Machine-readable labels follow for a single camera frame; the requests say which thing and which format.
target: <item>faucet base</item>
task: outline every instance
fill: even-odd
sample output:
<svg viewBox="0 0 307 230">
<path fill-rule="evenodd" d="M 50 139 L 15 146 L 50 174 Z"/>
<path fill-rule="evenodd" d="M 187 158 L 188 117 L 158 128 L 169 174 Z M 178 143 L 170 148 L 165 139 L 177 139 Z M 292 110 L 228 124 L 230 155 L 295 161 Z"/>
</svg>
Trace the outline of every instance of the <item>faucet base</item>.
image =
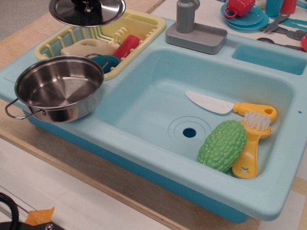
<svg viewBox="0 0 307 230">
<path fill-rule="evenodd" d="M 167 43 L 206 54 L 218 53 L 225 44 L 226 37 L 226 30 L 198 23 L 194 24 L 194 30 L 188 34 L 179 33 L 176 23 L 165 33 Z"/>
</svg>

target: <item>white knife blade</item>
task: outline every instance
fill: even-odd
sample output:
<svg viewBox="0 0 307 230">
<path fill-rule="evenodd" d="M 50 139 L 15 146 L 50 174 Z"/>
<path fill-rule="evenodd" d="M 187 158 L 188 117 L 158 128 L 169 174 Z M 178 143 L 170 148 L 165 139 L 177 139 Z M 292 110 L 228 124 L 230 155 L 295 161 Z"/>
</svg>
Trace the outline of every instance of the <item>white knife blade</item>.
<svg viewBox="0 0 307 230">
<path fill-rule="evenodd" d="M 209 97 L 200 93 L 186 91 L 186 96 L 196 105 L 217 114 L 227 114 L 234 108 L 234 103 Z"/>
</svg>

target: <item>brush bristles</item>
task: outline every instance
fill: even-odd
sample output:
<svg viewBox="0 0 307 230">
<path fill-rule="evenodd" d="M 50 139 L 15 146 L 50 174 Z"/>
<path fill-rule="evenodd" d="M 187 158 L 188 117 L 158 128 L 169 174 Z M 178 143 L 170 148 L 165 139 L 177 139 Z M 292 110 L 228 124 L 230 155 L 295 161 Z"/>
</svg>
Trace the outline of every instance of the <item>brush bristles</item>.
<svg viewBox="0 0 307 230">
<path fill-rule="evenodd" d="M 257 131 L 261 130 L 266 131 L 269 128 L 271 119 L 257 112 L 249 112 L 244 115 L 244 125 L 250 127 L 250 129 L 256 128 Z"/>
</svg>

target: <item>red cup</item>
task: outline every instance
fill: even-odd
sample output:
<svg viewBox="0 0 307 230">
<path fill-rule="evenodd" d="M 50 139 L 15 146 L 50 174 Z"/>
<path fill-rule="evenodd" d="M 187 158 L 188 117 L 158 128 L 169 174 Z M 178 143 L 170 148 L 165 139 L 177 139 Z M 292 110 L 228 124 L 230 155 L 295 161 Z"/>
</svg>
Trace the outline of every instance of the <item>red cup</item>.
<svg viewBox="0 0 307 230">
<path fill-rule="evenodd" d="M 295 12 L 297 0 L 283 0 L 283 6 L 280 13 L 293 14 Z"/>
<path fill-rule="evenodd" d="M 243 17 L 251 11 L 255 2 L 256 0 L 229 0 L 225 8 L 224 16 L 229 20 L 234 19 L 236 16 Z M 229 15 L 227 11 L 231 11 L 234 14 Z"/>
<path fill-rule="evenodd" d="M 113 56 L 119 58 L 125 58 L 130 54 L 131 49 L 135 49 L 140 44 L 140 39 L 134 35 L 128 35 L 126 40 L 118 47 Z"/>
</svg>

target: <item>toy dish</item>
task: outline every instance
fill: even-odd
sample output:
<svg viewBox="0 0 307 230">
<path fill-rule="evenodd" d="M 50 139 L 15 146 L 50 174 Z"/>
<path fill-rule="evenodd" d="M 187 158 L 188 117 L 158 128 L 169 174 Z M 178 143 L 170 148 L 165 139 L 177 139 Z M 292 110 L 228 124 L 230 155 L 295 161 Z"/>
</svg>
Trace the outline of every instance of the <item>toy dish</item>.
<svg viewBox="0 0 307 230">
<path fill-rule="evenodd" d="M 227 6 L 227 3 L 225 3 L 221 7 L 221 13 L 223 17 L 224 17 L 224 11 L 226 9 L 226 6 Z M 225 17 L 224 18 L 227 22 L 231 22 L 233 25 L 250 26 L 250 25 L 255 25 L 255 24 L 260 23 L 263 20 L 264 15 L 266 14 L 263 13 L 262 9 L 259 6 L 253 6 L 251 11 L 244 17 L 237 16 L 232 20 L 228 20 Z"/>
<path fill-rule="evenodd" d="M 228 20 L 226 20 L 226 23 L 229 26 L 231 26 L 231 27 L 233 27 L 233 28 L 235 28 L 237 30 L 240 30 L 240 31 L 252 31 L 252 30 L 259 30 L 262 27 L 265 27 L 269 23 L 269 20 L 270 20 L 269 17 L 265 14 L 263 16 L 262 21 L 257 23 L 257 24 L 255 24 L 255 25 L 250 25 L 250 26 L 235 25 L 235 24 L 233 24 L 232 22 L 230 22 Z"/>
</svg>

